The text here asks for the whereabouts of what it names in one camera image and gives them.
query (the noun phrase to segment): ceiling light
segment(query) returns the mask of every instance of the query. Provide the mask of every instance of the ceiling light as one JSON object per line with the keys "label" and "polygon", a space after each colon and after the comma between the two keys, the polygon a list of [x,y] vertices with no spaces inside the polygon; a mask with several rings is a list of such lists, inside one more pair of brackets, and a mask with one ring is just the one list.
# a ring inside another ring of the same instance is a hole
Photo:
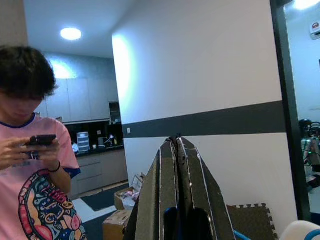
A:
{"label": "ceiling light", "polygon": [[77,40],[81,38],[82,33],[79,29],[67,27],[61,30],[60,35],[66,40]]}
{"label": "ceiling light", "polygon": [[299,10],[310,8],[318,4],[320,0],[295,0],[294,7]]}

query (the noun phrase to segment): black backsplash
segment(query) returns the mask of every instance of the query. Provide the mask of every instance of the black backsplash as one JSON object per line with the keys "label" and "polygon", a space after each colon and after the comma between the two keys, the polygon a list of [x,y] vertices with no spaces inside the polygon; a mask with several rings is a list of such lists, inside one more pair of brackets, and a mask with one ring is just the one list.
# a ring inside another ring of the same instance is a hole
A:
{"label": "black backsplash", "polygon": [[76,123],[66,125],[68,129],[71,140],[73,143],[77,143],[77,133],[88,132],[90,148],[92,145],[98,145],[98,138],[100,137],[109,137],[112,134],[118,145],[123,144],[123,132],[122,125],[120,123],[109,125],[109,121],[100,121],[100,122],[90,122],[90,123]]}

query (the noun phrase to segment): dark curly hair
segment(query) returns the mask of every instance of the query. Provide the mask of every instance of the dark curly hair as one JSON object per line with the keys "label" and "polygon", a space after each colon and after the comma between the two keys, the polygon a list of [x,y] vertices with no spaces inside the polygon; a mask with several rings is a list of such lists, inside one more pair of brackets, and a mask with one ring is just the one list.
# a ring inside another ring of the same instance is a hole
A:
{"label": "dark curly hair", "polygon": [[15,98],[44,99],[56,88],[54,71],[32,47],[0,47],[0,91]]}

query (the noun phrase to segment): blue collar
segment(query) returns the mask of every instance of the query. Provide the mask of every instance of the blue collar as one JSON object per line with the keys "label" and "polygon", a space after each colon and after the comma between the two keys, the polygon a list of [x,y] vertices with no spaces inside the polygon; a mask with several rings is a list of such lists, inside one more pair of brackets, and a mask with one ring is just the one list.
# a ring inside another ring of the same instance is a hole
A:
{"label": "blue collar", "polygon": [[21,126],[11,126],[11,125],[6,124],[6,123],[4,123],[2,121],[0,121],[0,125],[3,125],[5,127],[11,128],[11,129],[21,129],[21,128],[24,128],[24,127],[28,126],[30,123],[32,123],[35,120],[35,117],[36,117],[36,114],[33,113],[32,117],[26,123],[24,123]]}

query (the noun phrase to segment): hand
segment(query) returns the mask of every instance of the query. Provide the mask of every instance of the hand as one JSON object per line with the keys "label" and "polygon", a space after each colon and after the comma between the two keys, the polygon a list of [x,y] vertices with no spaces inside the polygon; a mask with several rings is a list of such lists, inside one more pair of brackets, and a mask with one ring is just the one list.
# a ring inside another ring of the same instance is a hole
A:
{"label": "hand", "polygon": [[53,140],[50,146],[38,146],[39,159],[43,161],[46,168],[50,171],[54,171],[59,167],[58,154],[60,150],[60,144],[57,139]]}
{"label": "hand", "polygon": [[29,152],[30,149],[22,145],[29,141],[30,137],[13,137],[0,141],[0,170],[28,160],[29,156],[25,153]]}

